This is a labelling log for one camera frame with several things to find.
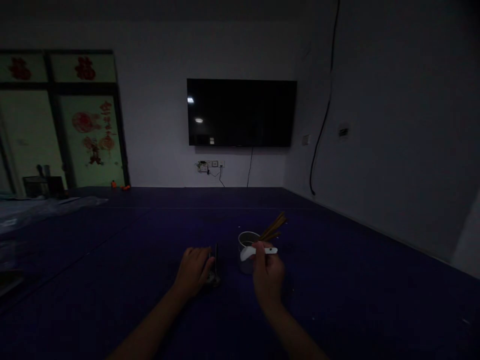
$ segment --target hand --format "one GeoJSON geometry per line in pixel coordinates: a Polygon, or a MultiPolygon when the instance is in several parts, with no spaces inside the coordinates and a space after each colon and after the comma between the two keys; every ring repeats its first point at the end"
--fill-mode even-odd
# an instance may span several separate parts
{"type": "Polygon", "coordinates": [[[207,260],[211,251],[210,247],[189,247],[185,250],[175,283],[171,287],[171,291],[180,299],[187,301],[194,297],[207,281],[210,268],[215,262],[214,257],[207,260]]]}
{"type": "Polygon", "coordinates": [[[265,256],[264,247],[272,247],[272,244],[257,241],[252,246],[256,249],[253,286],[258,303],[263,310],[281,305],[282,283],[285,276],[284,263],[277,254],[265,256]]]}

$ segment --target black tv screen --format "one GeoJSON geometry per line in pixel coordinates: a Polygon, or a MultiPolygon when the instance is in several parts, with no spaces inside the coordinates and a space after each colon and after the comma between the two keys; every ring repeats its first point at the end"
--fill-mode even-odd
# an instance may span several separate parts
{"type": "Polygon", "coordinates": [[[296,81],[186,82],[190,145],[290,146],[296,81]]]}

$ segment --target power cord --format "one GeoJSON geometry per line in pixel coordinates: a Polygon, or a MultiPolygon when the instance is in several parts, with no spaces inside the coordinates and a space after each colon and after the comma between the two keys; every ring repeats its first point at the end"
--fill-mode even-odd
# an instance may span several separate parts
{"type": "Polygon", "coordinates": [[[331,38],[330,91],[328,93],[328,103],[326,104],[325,116],[323,117],[323,123],[321,124],[321,129],[320,129],[320,133],[318,134],[318,139],[316,140],[315,150],[313,151],[313,158],[311,159],[311,166],[310,166],[310,191],[313,196],[316,195],[314,188],[312,187],[312,173],[314,172],[315,157],[317,155],[317,149],[319,147],[320,138],[322,137],[322,133],[324,132],[325,122],[327,121],[327,117],[329,115],[330,102],[332,101],[332,83],[333,83],[332,73],[334,68],[335,35],[337,34],[337,22],[339,20],[339,11],[340,11],[340,0],[337,0],[335,23],[333,24],[333,36],[331,38]]]}
{"type": "Polygon", "coordinates": [[[223,187],[225,187],[224,183],[222,182],[222,167],[220,167],[220,177],[218,178],[218,180],[220,180],[223,187]]]}
{"type": "Polygon", "coordinates": [[[220,180],[221,184],[223,185],[223,187],[225,187],[224,183],[222,182],[222,168],[220,167],[220,171],[216,173],[216,175],[212,174],[212,172],[210,170],[208,170],[208,175],[212,175],[214,178],[216,178],[218,175],[220,175],[220,177],[218,178],[218,180],[220,180]]]}
{"type": "Polygon", "coordinates": [[[251,155],[250,155],[250,168],[248,169],[248,178],[246,179],[246,187],[249,187],[250,182],[250,170],[252,170],[252,158],[254,156],[254,147],[251,147],[251,155]]]}

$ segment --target chopsticks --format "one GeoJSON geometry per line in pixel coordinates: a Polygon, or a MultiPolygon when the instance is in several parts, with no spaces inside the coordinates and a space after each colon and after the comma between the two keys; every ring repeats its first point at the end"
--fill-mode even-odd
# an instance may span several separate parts
{"type": "Polygon", "coordinates": [[[282,211],[280,215],[278,215],[278,217],[275,219],[275,221],[272,222],[270,226],[265,229],[265,231],[258,238],[258,241],[269,241],[279,236],[281,232],[276,232],[276,230],[281,227],[286,221],[287,218],[285,217],[285,211],[282,211]]]}

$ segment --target floor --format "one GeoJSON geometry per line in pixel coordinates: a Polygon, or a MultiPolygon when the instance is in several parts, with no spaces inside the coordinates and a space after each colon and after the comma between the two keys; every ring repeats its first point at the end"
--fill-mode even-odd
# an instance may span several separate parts
{"type": "Polygon", "coordinates": [[[332,359],[480,354],[480,281],[285,189],[72,195],[109,201],[7,234],[27,281],[0,298],[0,358],[103,359],[171,286],[185,248],[215,243],[221,286],[189,303],[158,357],[286,358],[237,264],[238,234],[280,211],[284,302],[332,359]]]}

